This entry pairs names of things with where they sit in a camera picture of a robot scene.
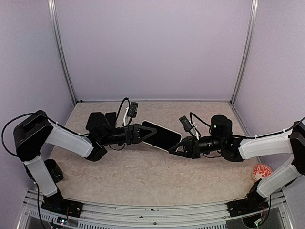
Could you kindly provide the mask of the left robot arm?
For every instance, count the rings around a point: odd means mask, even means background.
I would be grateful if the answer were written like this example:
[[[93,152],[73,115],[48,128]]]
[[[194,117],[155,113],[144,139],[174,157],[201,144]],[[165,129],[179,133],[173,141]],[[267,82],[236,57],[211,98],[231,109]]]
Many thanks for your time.
[[[157,130],[141,124],[116,127],[114,114],[93,112],[85,129],[89,132],[82,136],[55,121],[44,111],[30,113],[29,117],[13,130],[17,157],[24,163],[47,202],[56,212],[62,212],[67,202],[57,193],[55,181],[51,178],[40,150],[44,144],[57,146],[96,162],[106,153],[109,145],[132,145],[143,142],[155,135]]]

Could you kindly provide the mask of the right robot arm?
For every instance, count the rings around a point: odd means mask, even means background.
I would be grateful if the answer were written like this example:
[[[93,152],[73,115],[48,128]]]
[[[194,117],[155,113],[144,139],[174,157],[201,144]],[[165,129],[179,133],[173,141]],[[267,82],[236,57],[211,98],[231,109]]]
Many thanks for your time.
[[[224,115],[214,115],[209,126],[209,136],[191,135],[171,147],[170,154],[198,159],[201,155],[217,151],[220,157],[230,162],[277,154],[289,154],[289,159],[266,178],[255,182],[244,208],[255,211],[263,199],[274,191],[292,183],[305,174],[305,121],[296,121],[288,129],[259,135],[233,135],[233,123]]]

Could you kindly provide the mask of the red white patterned bowl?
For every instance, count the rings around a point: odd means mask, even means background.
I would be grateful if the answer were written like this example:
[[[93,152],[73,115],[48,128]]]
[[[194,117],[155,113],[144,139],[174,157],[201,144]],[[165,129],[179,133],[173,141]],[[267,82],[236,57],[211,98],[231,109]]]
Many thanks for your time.
[[[266,178],[272,174],[272,169],[266,165],[259,163],[253,167],[252,177],[255,181]]]

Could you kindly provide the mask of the front aluminium rail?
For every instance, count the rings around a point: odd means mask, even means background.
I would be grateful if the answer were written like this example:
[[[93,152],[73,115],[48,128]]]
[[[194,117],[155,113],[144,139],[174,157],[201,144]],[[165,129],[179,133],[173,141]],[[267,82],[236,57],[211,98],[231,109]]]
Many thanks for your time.
[[[254,213],[232,217],[225,202],[186,206],[125,206],[85,202],[79,217],[68,216],[66,224],[57,220],[61,214],[38,210],[33,192],[26,197],[18,229],[234,229],[244,227],[243,219]]]

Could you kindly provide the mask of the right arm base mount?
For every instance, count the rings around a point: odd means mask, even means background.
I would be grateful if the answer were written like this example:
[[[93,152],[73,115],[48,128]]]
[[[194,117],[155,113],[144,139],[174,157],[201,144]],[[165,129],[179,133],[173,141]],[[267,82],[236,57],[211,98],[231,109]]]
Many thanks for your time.
[[[240,200],[233,200],[227,203],[230,217],[250,214],[269,208],[267,198],[261,196],[257,192],[258,185],[261,183],[261,181],[262,180],[259,179],[253,184],[249,193],[246,195],[246,198]]]

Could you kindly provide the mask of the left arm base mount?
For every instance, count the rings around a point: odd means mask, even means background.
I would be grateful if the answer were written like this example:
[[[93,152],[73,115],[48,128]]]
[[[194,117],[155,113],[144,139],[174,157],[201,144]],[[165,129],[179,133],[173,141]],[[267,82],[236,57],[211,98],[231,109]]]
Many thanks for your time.
[[[41,208],[53,213],[79,218],[83,209],[83,203],[63,198],[59,189],[51,196],[43,195]]]

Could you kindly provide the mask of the right aluminium frame post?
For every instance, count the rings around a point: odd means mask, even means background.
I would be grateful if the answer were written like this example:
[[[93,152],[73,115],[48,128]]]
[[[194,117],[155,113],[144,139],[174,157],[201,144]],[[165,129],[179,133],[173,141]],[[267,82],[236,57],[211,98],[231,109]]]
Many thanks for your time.
[[[242,82],[244,79],[244,72],[246,70],[246,65],[247,65],[249,54],[250,54],[252,39],[253,39],[253,35],[254,35],[254,28],[255,28],[255,22],[256,22],[256,17],[257,17],[257,12],[258,12],[258,5],[259,5],[258,0],[252,0],[243,55],[242,55],[241,64],[240,64],[239,71],[238,71],[237,80],[236,80],[236,83],[234,86],[233,94],[232,94],[232,97],[230,100],[232,106],[234,106],[236,104],[239,92],[241,90]]]

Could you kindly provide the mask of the aluminium frame post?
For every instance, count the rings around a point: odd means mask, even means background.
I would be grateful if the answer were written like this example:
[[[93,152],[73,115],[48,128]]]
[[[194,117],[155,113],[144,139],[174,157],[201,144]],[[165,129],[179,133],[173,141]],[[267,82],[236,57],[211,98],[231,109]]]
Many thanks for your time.
[[[257,17],[257,12],[258,12],[258,5],[259,5],[258,0],[252,0],[243,55],[242,55],[241,64],[240,64],[239,71],[238,71],[237,80],[236,80],[236,83],[234,86],[233,94],[232,94],[232,97],[230,100],[232,106],[234,106],[236,104],[239,92],[241,90],[242,82],[244,79],[244,72],[246,70],[246,65],[247,65],[249,54],[250,54],[252,39],[253,39],[253,35],[254,35],[254,28],[255,28],[255,22],[256,22],[256,17]]]
[[[52,22],[52,27],[53,27],[53,32],[55,36],[55,41],[56,41],[56,46],[59,54],[59,59],[63,71],[63,76],[64,80],[67,85],[68,93],[71,98],[72,104],[75,106],[77,104],[77,97],[76,93],[72,84],[72,80],[70,77],[68,65],[66,62],[65,54],[64,54],[64,48],[61,40],[61,33],[60,33],[60,26],[59,26],[59,21],[58,21],[58,16],[57,16],[57,11],[56,11],[56,2],[55,0],[49,0],[48,1],[48,7],[49,7],[49,13],[51,17],[51,22]]]

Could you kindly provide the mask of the left aluminium frame post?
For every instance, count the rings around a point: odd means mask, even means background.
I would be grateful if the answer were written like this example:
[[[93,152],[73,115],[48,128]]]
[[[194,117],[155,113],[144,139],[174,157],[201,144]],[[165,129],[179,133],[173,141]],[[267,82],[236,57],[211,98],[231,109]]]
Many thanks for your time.
[[[51,22],[52,22],[52,27],[53,27],[53,32],[55,36],[55,41],[56,41],[56,46],[59,54],[59,59],[63,71],[63,76],[64,80],[67,85],[68,93],[71,98],[72,104],[75,106],[77,104],[77,97],[76,93],[72,84],[72,80],[70,77],[68,65],[66,62],[65,54],[64,54],[64,48],[61,40],[61,33],[60,33],[60,26],[59,26],[59,21],[58,21],[58,16],[57,16],[57,11],[56,11],[56,2],[55,0],[49,0],[48,1],[48,7],[49,7],[49,13],[51,17]]]

